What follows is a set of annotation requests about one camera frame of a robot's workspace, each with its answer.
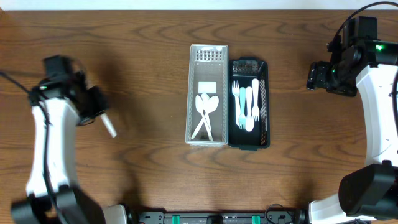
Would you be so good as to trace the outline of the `white plastic spoon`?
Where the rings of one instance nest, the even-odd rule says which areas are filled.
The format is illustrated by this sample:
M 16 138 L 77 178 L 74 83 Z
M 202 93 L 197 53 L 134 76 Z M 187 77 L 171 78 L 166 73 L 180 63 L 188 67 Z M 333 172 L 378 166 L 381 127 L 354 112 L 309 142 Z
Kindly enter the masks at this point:
M 117 136 L 117 132 L 108 115 L 106 113 L 103 113 L 100 118 L 106 129 L 108 130 L 108 133 L 111 135 L 112 138 L 115 138 Z
M 201 114 L 202 119 L 199 122 L 199 124 L 197 125 L 197 127 L 195 128 L 194 133 L 192 134 L 192 139 L 194 139 L 196 137 L 196 135 L 198 134 L 200 128 L 204 124 L 205 128 L 206 128 L 206 131 L 208 133 L 209 140 L 213 141 L 213 137 L 212 137 L 208 122 L 207 122 L 207 120 L 205 118 L 205 115 L 204 115 L 203 100 L 202 100 L 202 98 L 199 95 L 197 95 L 195 97 L 195 107 L 196 107 L 196 110 Z
M 251 132 L 254 129 L 254 118 L 252 117 L 252 88 L 249 86 L 246 88 L 246 131 Z
M 195 97 L 193 99 L 193 112 L 192 112 L 192 116 L 191 116 L 191 125 L 192 125 L 191 128 L 190 128 L 190 132 L 191 133 L 188 134 L 189 140 L 191 140 L 191 141 L 193 141 L 197 137 L 196 136 L 194 139 L 192 139 L 192 134 L 194 133 L 195 128 L 197 127 L 197 125 L 199 124 L 199 122 L 202 119 L 201 114 L 196 110 L 196 107 L 195 107 Z M 214 113 L 217 110 L 217 108 L 218 108 L 219 98 L 216 95 L 209 96 L 209 97 L 210 97 L 210 99 L 209 99 L 209 108 L 210 108 L 209 117 L 210 117 L 210 114 Z M 206 128 L 205 128 L 204 124 L 202 125 L 200 130 L 202 128 L 204 128 L 204 130 L 206 131 Z M 198 134 L 201 136 L 201 138 L 204 138 L 203 134 L 200 134 L 200 130 L 199 130 Z
M 202 93 L 201 98 L 203 100 L 203 109 L 205 111 L 205 119 L 206 119 L 206 122 L 208 123 L 209 130 L 211 131 L 211 123 L 210 123 L 210 117 L 209 117 L 209 112 L 210 112 L 209 99 L 210 99 L 210 97 L 206 93 Z

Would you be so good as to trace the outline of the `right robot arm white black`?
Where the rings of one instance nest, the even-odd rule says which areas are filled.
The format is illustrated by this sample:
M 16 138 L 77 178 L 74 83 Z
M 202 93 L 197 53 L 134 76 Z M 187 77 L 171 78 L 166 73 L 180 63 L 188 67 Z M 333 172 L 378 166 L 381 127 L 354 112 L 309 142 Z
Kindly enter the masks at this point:
M 362 169 L 346 175 L 338 193 L 310 203 L 310 223 L 349 223 L 397 218 L 397 44 L 357 40 L 340 58 L 315 62 L 307 88 L 360 95 L 366 127 Z

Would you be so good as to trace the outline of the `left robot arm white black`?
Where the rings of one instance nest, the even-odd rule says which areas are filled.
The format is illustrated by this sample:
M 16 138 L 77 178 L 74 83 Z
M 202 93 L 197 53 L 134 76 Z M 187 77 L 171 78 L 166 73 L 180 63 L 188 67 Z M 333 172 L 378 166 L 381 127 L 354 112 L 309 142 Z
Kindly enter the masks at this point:
M 129 223 L 123 204 L 102 207 L 79 186 L 75 131 L 103 114 L 98 88 L 41 84 L 29 93 L 35 121 L 34 161 L 27 198 L 11 205 L 15 223 Z

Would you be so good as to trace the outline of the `white plastic fork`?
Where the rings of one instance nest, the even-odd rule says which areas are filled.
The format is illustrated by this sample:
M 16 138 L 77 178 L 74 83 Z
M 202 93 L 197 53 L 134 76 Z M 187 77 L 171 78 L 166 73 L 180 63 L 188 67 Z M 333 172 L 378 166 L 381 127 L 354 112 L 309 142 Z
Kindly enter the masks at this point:
M 246 125 L 246 115 L 245 115 L 245 103 L 246 103 L 246 89 L 245 87 L 241 87 L 239 89 L 239 104 L 240 104 L 240 115 L 238 118 L 239 128 L 241 130 L 245 129 Z
M 259 97 L 259 80 L 254 78 L 252 80 L 252 93 L 253 93 L 253 107 L 252 116 L 255 122 L 259 121 L 259 107 L 258 107 L 258 97 Z
M 240 115 L 240 104 L 239 104 L 239 94 L 240 94 L 240 89 L 239 89 L 239 83 L 237 80 L 234 80 L 232 82 L 232 94 L 234 96 L 234 101 L 235 101 L 235 118 L 236 118 L 236 125 L 239 126 L 239 115 Z

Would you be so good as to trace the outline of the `black plastic basket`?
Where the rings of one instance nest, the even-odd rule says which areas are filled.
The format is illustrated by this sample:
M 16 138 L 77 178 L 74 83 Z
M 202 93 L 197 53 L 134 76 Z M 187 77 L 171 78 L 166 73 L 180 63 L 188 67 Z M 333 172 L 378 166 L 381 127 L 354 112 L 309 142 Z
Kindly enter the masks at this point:
M 267 62 L 256 57 L 240 57 L 239 59 L 229 61 L 229 96 L 228 96 L 228 145 L 238 147 L 241 150 L 256 151 L 267 148 L 271 144 L 271 128 L 269 118 L 269 72 Z M 259 80 L 259 121 L 254 122 L 254 129 L 251 132 L 241 130 L 236 125 L 235 101 L 232 94 L 232 82 L 237 80 L 239 88 L 251 87 L 252 80 Z

